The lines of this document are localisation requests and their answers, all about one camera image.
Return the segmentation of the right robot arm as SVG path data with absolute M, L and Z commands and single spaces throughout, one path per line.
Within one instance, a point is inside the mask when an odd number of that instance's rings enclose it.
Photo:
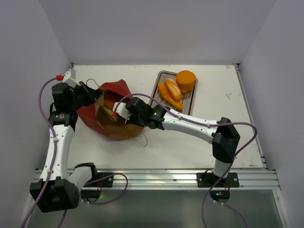
M 128 123 L 150 129 L 185 133 L 210 143 L 215 158 L 211 180 L 219 187 L 228 182 L 230 165 L 233 163 L 240 140 L 239 133 L 229 119 L 225 117 L 220 121 L 199 119 L 163 105 L 150 107 L 137 97 L 127 102 L 125 110 Z

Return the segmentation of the orange twisted bread stick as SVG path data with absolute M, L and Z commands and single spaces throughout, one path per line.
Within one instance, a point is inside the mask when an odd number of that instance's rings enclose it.
M 167 87 L 165 86 L 164 83 L 158 83 L 158 90 L 159 90 L 160 94 L 162 95 L 162 97 L 167 102 L 169 102 L 172 106 L 174 106 L 176 109 L 182 110 L 184 108 L 181 101 L 175 101 L 173 99 L 173 97 L 169 93 L 169 91 L 168 91 L 168 89 L 167 89 Z

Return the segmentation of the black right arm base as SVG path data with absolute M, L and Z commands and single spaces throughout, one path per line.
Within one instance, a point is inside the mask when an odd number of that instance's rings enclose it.
M 210 170 L 196 173 L 197 185 L 199 188 L 210 189 L 214 183 L 219 179 Z M 221 179 L 215 187 L 209 192 L 210 197 L 219 203 L 227 203 L 230 199 L 231 188 L 240 187 L 238 175 L 235 172 L 228 173 L 226 178 Z

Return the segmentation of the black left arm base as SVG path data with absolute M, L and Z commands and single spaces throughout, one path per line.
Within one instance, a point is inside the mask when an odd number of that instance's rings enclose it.
M 101 198 L 102 188 L 111 188 L 113 185 L 113 177 L 100 180 L 91 184 L 86 184 L 84 188 L 93 188 L 92 190 L 81 190 L 81 199 L 89 202 L 96 202 Z

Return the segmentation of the red paper bag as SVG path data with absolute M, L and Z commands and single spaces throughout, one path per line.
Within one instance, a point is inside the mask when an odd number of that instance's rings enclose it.
M 127 83 L 121 79 L 116 82 L 103 83 L 98 89 L 104 91 L 99 99 L 94 104 L 83 106 L 77 111 L 83 123 L 92 130 L 114 140 L 131 139 L 141 134 L 144 130 L 143 127 L 125 123 L 120 116 L 117 116 L 116 123 L 112 122 L 101 110 L 101 106 L 104 106 L 105 93 L 116 93 L 122 98 L 131 93 Z

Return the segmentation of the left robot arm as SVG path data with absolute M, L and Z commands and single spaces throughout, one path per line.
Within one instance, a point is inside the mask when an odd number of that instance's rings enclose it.
M 47 158 L 39 180 L 30 185 L 30 194 L 41 212 L 75 209 L 81 189 L 98 183 L 99 175 L 92 162 L 78 164 L 68 174 L 67 161 L 78 109 L 94 104 L 101 95 L 101 90 L 91 89 L 83 82 L 75 86 L 64 82 L 52 86 L 51 107 L 55 110 L 50 111 L 47 120 L 50 132 Z

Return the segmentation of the orange loaf bread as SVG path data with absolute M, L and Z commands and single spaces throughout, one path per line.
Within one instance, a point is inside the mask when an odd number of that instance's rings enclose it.
M 121 100 L 121 98 L 122 97 L 116 93 L 105 93 L 104 94 L 104 106 L 107 109 L 112 110 L 114 107 L 114 104 L 116 102 L 119 102 Z

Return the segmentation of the golden oval bread roll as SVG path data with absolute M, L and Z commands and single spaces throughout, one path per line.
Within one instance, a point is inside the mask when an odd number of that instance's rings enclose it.
M 171 97 L 173 98 L 174 101 L 180 101 L 181 100 L 181 91 L 180 88 L 178 87 L 178 84 L 176 81 L 172 78 L 167 78 L 164 81 L 164 84 L 169 91 Z

